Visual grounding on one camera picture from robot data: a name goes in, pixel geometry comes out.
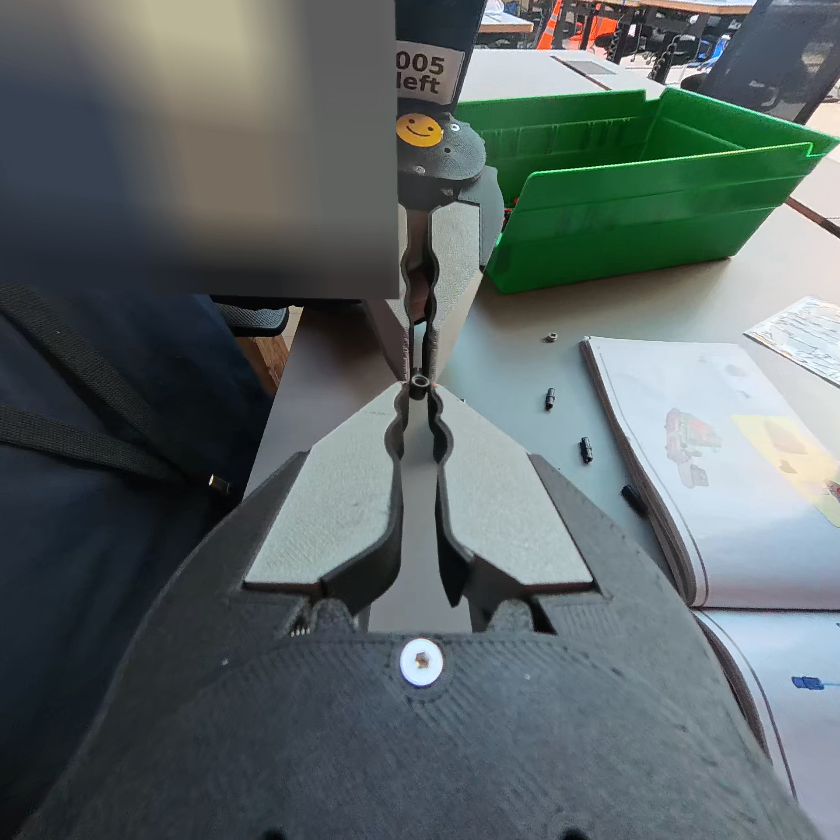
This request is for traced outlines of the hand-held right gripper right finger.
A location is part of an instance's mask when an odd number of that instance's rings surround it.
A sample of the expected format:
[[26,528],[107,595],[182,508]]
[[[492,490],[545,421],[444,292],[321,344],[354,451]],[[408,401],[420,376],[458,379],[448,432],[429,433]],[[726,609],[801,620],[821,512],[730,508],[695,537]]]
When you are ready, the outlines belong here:
[[441,385],[432,387],[437,557],[451,606],[486,616],[508,600],[589,592],[595,578],[529,452]]

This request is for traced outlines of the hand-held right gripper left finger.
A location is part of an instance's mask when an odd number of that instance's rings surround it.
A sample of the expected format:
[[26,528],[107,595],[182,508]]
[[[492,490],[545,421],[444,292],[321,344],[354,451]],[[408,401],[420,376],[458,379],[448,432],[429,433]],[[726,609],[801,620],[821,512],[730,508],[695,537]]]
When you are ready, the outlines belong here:
[[367,610],[401,566],[407,385],[384,389],[289,464],[245,588]]

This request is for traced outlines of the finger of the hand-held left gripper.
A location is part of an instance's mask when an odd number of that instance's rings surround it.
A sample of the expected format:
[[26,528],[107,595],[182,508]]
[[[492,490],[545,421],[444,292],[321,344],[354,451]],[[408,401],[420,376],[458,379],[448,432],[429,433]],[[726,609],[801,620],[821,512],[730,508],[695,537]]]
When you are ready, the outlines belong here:
[[414,324],[421,318],[421,212],[397,211],[397,295],[364,301],[365,315],[395,378],[409,382],[414,364]]
[[455,202],[433,210],[428,244],[435,272],[426,305],[423,374],[437,383],[482,279],[479,207]]

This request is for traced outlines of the open lego instruction booklet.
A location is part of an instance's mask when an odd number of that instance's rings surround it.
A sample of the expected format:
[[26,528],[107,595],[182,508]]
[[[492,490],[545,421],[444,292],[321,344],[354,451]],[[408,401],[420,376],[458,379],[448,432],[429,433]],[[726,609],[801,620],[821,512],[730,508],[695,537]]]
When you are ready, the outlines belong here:
[[581,353],[744,717],[838,838],[837,459],[737,344],[587,337]]

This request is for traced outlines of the background table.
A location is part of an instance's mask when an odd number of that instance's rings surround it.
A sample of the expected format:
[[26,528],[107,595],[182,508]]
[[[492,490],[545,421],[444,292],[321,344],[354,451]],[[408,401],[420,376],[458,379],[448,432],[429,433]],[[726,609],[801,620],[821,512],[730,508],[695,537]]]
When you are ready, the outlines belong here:
[[485,8],[476,36],[476,46],[489,49],[525,49],[533,23],[504,9]]

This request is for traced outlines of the orange traffic cone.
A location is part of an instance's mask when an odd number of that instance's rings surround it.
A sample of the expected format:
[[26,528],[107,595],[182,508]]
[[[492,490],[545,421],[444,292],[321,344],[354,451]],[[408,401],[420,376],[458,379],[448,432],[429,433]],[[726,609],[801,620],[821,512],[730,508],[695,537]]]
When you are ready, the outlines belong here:
[[576,32],[576,12],[573,1],[542,2],[539,31],[533,47],[537,50],[565,49],[566,42]]

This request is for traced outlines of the green plastic bin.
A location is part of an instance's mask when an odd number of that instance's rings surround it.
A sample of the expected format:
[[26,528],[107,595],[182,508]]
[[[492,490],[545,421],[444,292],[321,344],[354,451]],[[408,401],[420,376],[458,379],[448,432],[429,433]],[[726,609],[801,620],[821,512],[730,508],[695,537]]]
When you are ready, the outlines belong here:
[[462,101],[511,210],[505,294],[735,256],[838,139],[667,88]]

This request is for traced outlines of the person's dark blue clothing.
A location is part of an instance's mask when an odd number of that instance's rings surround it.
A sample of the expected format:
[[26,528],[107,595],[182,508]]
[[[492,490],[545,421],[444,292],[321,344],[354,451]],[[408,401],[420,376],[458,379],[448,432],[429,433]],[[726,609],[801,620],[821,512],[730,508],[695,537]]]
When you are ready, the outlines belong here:
[[270,395],[205,295],[2,284],[1,831],[43,801],[141,618],[242,498]]

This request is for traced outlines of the black office chair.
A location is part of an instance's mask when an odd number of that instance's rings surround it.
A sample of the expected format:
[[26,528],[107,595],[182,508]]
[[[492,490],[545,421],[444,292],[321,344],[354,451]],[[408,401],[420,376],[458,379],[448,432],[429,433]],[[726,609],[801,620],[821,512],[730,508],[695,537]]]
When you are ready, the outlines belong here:
[[838,1],[758,1],[710,71],[680,87],[805,124],[838,78]]

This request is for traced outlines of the sticker sheet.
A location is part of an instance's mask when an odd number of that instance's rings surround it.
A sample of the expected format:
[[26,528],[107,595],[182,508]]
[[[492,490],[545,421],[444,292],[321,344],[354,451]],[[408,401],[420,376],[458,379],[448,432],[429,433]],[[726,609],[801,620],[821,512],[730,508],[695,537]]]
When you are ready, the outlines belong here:
[[762,320],[744,336],[839,386],[839,307],[804,297]]

